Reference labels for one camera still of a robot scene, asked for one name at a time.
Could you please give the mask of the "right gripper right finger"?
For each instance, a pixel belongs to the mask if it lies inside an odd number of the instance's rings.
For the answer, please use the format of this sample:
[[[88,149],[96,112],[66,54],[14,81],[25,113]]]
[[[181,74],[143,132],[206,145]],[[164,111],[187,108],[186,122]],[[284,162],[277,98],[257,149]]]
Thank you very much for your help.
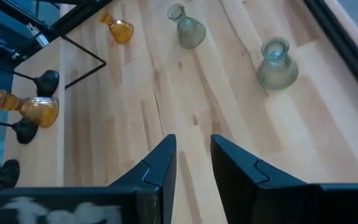
[[[210,150],[228,224],[301,224],[304,181],[219,134],[211,135]]]

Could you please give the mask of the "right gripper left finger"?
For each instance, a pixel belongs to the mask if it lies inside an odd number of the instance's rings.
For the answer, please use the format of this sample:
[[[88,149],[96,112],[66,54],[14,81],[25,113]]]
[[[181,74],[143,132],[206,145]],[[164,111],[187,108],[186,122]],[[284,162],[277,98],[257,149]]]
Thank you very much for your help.
[[[171,224],[177,179],[177,140],[167,135],[110,186],[118,189],[122,224]]]

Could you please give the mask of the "clear ribbed glass candle holder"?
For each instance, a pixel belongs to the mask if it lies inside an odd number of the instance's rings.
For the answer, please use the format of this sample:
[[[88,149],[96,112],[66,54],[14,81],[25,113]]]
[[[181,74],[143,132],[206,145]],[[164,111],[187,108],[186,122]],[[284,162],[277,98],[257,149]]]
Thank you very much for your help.
[[[193,49],[202,43],[206,28],[198,20],[186,15],[183,4],[171,5],[168,8],[167,17],[177,25],[178,41],[182,48]]]
[[[268,90],[282,90],[295,82],[298,64],[288,54],[287,39],[275,36],[261,46],[263,60],[257,70],[260,85]]]

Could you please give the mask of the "amber ribbed glass candle holder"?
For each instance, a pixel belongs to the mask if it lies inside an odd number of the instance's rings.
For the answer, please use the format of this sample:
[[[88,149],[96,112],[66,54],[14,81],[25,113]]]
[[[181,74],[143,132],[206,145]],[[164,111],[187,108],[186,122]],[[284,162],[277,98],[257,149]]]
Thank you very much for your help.
[[[59,100],[43,96],[19,98],[6,90],[0,90],[0,110],[18,111],[31,123],[49,128],[58,117]]]
[[[124,20],[113,18],[105,9],[99,12],[99,22],[108,26],[108,29],[118,44],[126,44],[134,34],[134,26]]]

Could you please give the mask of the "black metal candlestick holder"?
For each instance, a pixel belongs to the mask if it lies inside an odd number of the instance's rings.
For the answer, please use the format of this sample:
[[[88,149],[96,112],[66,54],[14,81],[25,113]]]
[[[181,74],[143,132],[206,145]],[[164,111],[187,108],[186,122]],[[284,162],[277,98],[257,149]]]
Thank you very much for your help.
[[[58,88],[59,80],[60,80],[59,73],[54,70],[47,70],[41,76],[35,78],[24,75],[19,72],[8,70],[7,68],[3,68],[1,66],[0,66],[0,71],[11,73],[13,75],[17,75],[19,77],[26,78],[28,80],[33,81],[37,87],[37,96],[44,96],[44,97],[53,96],[53,94],[56,92]]]
[[[22,118],[20,121],[8,124],[0,122],[0,126],[10,127],[16,133],[16,139],[20,144],[29,144],[38,131],[38,126],[27,118]]]

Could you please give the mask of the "wooden shelf with black legs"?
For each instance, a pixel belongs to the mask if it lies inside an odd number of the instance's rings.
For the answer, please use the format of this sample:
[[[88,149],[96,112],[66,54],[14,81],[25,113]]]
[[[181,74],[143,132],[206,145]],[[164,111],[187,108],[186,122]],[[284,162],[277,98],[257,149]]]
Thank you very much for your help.
[[[108,59],[106,29],[96,13],[64,37],[33,54],[16,71],[35,78],[46,70],[60,74],[54,96],[58,118],[39,128],[29,144],[6,131],[4,159],[21,166],[20,187],[103,186],[108,183],[104,148],[104,109]]]

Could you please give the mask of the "black table edge rail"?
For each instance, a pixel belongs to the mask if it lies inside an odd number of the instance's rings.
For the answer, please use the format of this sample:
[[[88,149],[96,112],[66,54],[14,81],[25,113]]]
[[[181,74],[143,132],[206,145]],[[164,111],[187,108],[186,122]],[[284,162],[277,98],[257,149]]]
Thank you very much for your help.
[[[323,0],[303,0],[358,82],[358,47]]]

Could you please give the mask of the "black rig frame bars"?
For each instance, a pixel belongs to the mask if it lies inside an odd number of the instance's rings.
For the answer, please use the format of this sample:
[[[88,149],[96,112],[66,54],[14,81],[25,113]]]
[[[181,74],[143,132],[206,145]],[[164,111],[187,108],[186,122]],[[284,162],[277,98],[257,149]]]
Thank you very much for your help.
[[[17,55],[6,60],[18,66],[39,50],[40,37],[52,42],[66,35],[114,0],[0,0],[0,27]]]

